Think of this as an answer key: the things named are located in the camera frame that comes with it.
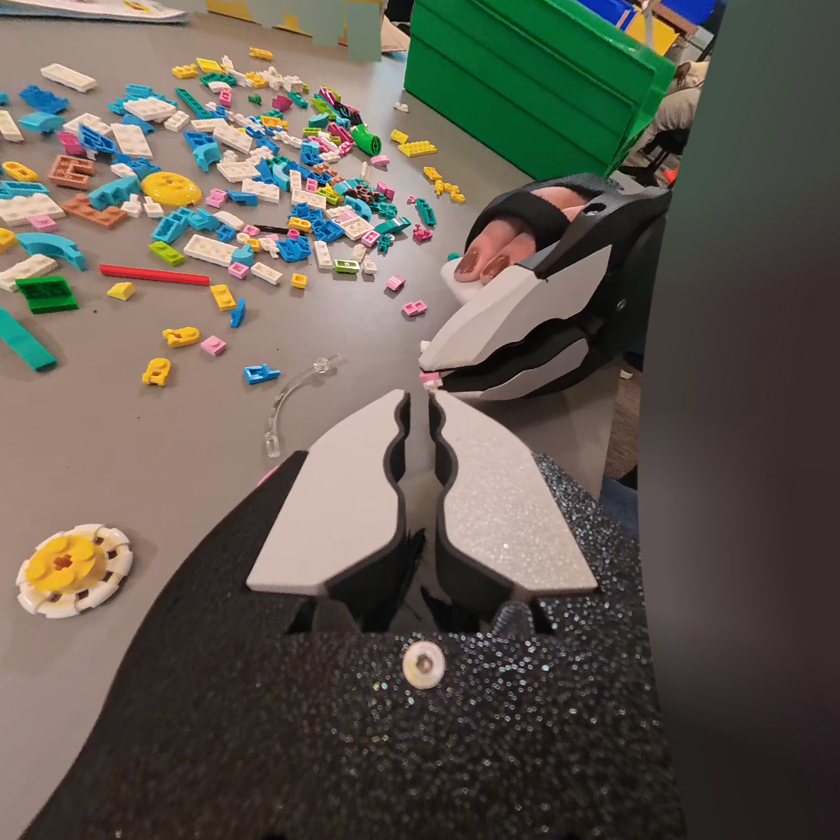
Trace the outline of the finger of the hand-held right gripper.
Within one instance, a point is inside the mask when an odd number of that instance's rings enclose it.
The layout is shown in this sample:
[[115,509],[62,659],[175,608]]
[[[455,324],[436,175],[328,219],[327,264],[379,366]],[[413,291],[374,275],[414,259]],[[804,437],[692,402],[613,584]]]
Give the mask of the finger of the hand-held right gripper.
[[578,369],[588,350],[586,339],[578,339],[545,364],[508,375],[499,385],[475,385],[462,391],[455,390],[455,386],[451,385],[451,393],[468,401],[509,401],[525,397]]
[[453,314],[421,352],[425,372],[450,371],[486,360],[552,319],[580,313],[604,278],[608,245],[546,279],[524,266],[504,269]]

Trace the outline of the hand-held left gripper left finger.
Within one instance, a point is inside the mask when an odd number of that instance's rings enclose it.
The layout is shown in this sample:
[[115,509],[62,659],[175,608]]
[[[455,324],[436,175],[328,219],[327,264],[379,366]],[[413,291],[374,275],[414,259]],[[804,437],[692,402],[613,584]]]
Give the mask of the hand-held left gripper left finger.
[[406,564],[411,396],[395,389],[310,447],[246,579],[253,592],[343,602],[354,616],[398,594]]

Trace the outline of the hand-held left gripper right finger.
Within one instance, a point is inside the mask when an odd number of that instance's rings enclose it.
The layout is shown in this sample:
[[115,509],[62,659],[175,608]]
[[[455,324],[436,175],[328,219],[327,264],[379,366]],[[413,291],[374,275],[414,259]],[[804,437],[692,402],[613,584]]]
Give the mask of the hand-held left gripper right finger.
[[509,601],[594,592],[598,583],[531,450],[495,419],[429,393],[435,441],[437,580],[488,622]]

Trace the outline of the clear curved lego tube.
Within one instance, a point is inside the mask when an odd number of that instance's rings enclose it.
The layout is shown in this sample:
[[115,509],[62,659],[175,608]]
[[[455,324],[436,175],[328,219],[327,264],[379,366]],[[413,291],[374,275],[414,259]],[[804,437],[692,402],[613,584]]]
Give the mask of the clear curved lego tube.
[[305,385],[321,383],[336,375],[339,367],[345,362],[346,360],[339,353],[323,356],[317,358],[304,371],[294,374],[285,381],[271,404],[266,420],[264,449],[269,459],[277,460],[283,455],[283,447],[280,441],[280,413],[289,397]]

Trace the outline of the yellow and white lego wheel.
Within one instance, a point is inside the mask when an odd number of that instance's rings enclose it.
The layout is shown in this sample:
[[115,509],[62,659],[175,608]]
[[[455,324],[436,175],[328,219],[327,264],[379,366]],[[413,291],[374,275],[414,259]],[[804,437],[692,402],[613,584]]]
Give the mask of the yellow and white lego wheel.
[[17,573],[17,602],[31,615],[62,620],[101,606],[123,587],[133,566],[130,538],[86,523],[40,543]]

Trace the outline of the pile of mixed lego bricks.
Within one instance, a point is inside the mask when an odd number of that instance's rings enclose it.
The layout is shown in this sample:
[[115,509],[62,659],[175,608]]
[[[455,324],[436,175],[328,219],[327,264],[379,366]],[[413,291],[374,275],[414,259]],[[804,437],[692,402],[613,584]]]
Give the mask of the pile of mixed lego bricks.
[[[58,360],[32,371],[2,342],[2,419],[13,410],[57,407],[64,395],[122,406],[118,385],[151,392],[166,385],[210,391],[278,381],[280,333],[261,305],[245,299],[270,288],[278,303],[299,301],[316,270],[375,279],[375,255],[403,225],[421,244],[430,231],[403,217],[383,172],[339,175],[354,149],[339,128],[312,119],[302,138],[280,111],[242,116],[220,76],[218,99],[202,114],[186,78],[210,70],[175,68],[178,101],[154,87],[127,85],[101,120],[95,80],[58,64],[39,69],[34,38],[2,36],[2,308]],[[174,172],[202,191],[194,206],[166,206],[140,182]],[[206,275],[209,287],[103,276],[100,264]],[[79,309],[32,314],[16,280],[64,277]]]

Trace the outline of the red lego rod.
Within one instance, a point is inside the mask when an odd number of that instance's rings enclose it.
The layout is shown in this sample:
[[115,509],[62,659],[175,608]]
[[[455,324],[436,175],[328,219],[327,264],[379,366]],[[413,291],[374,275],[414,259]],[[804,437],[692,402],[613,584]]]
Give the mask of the red lego rod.
[[209,276],[182,271],[144,269],[111,264],[100,264],[98,269],[105,277],[124,280],[148,280],[196,287],[209,287],[211,285]]

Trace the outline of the yellow round lego dish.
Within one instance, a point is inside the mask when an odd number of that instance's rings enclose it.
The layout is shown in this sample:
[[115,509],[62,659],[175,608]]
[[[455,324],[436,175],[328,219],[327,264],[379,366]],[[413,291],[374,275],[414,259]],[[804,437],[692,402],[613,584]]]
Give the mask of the yellow round lego dish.
[[190,207],[201,202],[203,194],[194,181],[184,175],[158,171],[140,182],[143,194],[152,202],[173,207]]

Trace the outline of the long teal lego strip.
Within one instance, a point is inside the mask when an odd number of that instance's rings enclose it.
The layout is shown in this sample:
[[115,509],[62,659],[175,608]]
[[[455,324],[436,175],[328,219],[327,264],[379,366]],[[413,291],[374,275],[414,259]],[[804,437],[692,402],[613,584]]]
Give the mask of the long teal lego strip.
[[57,358],[46,346],[4,308],[1,308],[1,341],[32,371],[45,371],[58,364]]

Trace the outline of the green lego slope plate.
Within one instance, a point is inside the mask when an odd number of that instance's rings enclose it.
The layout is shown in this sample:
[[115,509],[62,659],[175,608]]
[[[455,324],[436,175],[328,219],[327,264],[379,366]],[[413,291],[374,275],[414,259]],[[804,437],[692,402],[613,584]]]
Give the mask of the green lego slope plate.
[[32,314],[66,312],[79,309],[70,283],[63,276],[18,279],[17,291],[23,295]]

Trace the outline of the lego instruction booklet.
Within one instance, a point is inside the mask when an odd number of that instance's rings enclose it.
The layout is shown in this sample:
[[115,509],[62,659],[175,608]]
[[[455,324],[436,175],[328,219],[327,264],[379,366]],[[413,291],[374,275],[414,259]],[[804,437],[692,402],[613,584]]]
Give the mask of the lego instruction booklet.
[[1,15],[166,25],[190,21],[189,12],[154,1],[2,1]]

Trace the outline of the person's right hand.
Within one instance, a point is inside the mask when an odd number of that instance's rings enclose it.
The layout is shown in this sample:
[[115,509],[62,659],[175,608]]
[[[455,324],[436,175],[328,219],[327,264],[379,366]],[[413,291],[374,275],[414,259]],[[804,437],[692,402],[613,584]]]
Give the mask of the person's right hand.
[[462,283],[479,281],[488,284],[505,268],[534,255],[545,244],[550,245],[563,235],[569,222],[587,204],[588,196],[565,186],[545,186],[533,191],[518,191],[511,198],[527,196],[521,215],[504,215],[493,208],[486,224],[465,248],[455,278]]

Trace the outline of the green plastic storage bin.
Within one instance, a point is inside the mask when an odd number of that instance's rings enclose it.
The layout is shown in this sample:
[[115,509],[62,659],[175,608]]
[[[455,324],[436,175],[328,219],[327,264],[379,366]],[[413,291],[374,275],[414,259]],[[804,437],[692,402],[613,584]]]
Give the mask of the green plastic storage bin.
[[404,88],[544,181],[611,175],[675,72],[578,2],[416,1]]

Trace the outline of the blue plastic crate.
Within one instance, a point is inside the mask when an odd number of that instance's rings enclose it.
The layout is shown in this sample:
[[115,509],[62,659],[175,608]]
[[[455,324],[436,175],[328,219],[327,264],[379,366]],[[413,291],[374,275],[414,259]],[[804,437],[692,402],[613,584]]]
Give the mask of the blue plastic crate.
[[[579,1],[579,4],[599,15],[611,25],[627,30],[642,13],[644,2]],[[715,1],[661,1],[651,2],[653,14],[677,30],[693,33],[711,15]]]

